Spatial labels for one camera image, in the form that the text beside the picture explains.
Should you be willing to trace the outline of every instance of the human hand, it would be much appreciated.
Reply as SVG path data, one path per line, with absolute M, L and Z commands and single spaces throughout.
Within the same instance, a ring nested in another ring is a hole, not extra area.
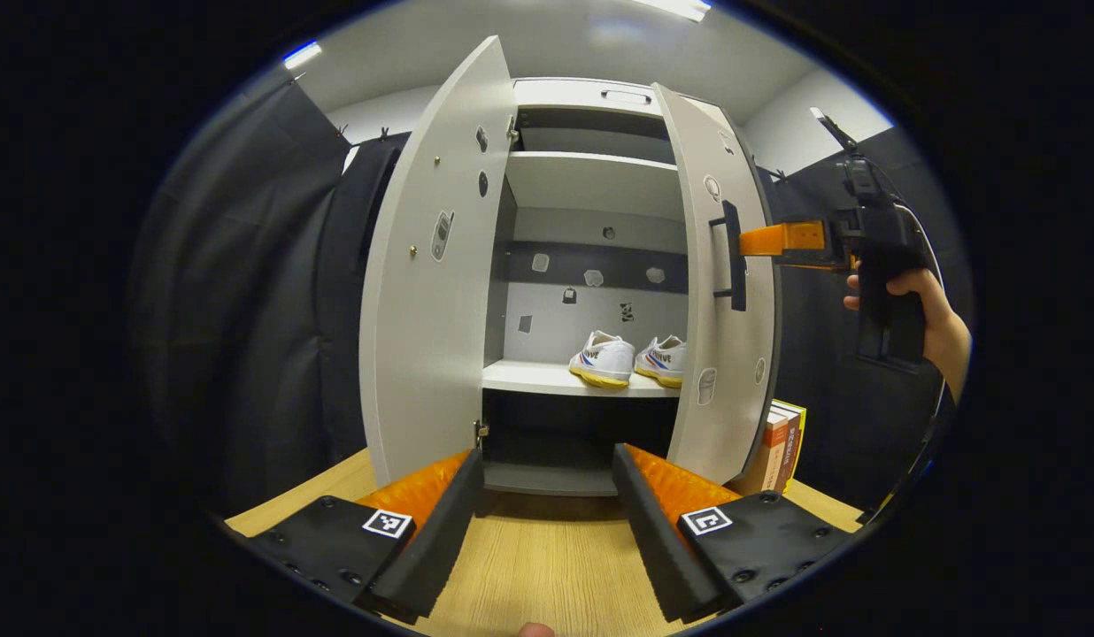
M 555 637 L 555 632 L 547 625 L 536 624 L 533 621 L 527 622 L 520 629 L 520 634 L 516 637 Z
M 858 275 L 850 275 L 846 285 L 851 290 L 860 289 Z M 919 293 L 920 305 L 924 310 L 924 358 L 931 360 L 952 389 L 953 399 L 959 402 L 964 378 L 967 374 L 968 358 L 971 357 L 971 333 L 964 321 L 948 305 L 940 282 L 927 269 L 905 270 L 886 283 L 886 290 L 894 296 Z M 847 296 L 842 305 L 858 310 L 859 298 Z

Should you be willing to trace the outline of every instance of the shoe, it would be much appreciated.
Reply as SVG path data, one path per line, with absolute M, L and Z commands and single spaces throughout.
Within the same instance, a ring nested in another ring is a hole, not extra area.
M 591 332 L 586 346 L 571 358 L 571 373 L 600 387 L 621 389 L 632 374 L 632 345 L 603 331 Z
M 680 387 L 687 351 L 688 344 L 673 335 L 660 344 L 653 338 L 649 346 L 638 354 L 632 362 L 632 370 L 650 379 L 656 379 L 656 382 L 664 386 Z

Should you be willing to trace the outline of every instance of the stack of books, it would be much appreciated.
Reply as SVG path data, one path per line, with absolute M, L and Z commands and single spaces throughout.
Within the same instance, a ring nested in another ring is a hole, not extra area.
M 787 493 L 803 447 L 806 408 L 773 399 L 763 439 L 744 474 L 726 487 L 741 496 L 759 491 Z

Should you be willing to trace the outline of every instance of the cabinet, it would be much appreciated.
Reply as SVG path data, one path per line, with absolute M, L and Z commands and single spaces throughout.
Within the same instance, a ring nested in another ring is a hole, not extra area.
M 620 441 L 737 476 L 770 403 L 777 276 L 748 259 L 745 310 L 713 296 L 733 287 L 722 201 L 743 231 L 768 222 L 720 108 L 657 84 L 514 81 L 484 40 L 427 106 L 373 230 L 358 356 L 377 484 L 473 447 L 481 419 L 494 489 L 613 496 Z M 684 386 L 583 384 L 568 360 L 594 329 L 639 350 L 686 338 Z

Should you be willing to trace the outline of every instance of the door handle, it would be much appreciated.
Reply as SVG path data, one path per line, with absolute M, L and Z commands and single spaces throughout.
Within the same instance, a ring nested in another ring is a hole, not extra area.
M 708 222 L 709 229 L 724 224 L 729 230 L 729 267 L 732 270 L 732 287 L 722 290 L 712 290 L 713 298 L 732 298 L 732 310 L 745 312 L 748 310 L 748 282 L 744 279 L 744 271 L 748 269 L 748 263 L 744 255 L 740 254 L 740 215 L 736 213 L 736 206 L 732 201 L 724 199 L 721 201 L 724 209 L 724 217 L 712 219 Z
M 621 97 L 610 97 L 610 93 L 615 93 L 616 95 L 628 95 L 631 99 L 624 100 Z M 652 102 L 653 102 L 653 99 L 650 97 L 649 95 L 645 95 L 644 93 L 631 93 L 631 92 L 629 92 L 629 90 L 609 90 L 609 89 L 603 89 L 603 97 L 605 97 L 607 100 L 614 100 L 615 102 L 628 102 L 629 104 L 640 104 L 641 102 L 636 101 L 632 97 L 641 97 L 642 100 L 645 101 L 644 104 L 647 106 L 649 104 L 652 104 Z

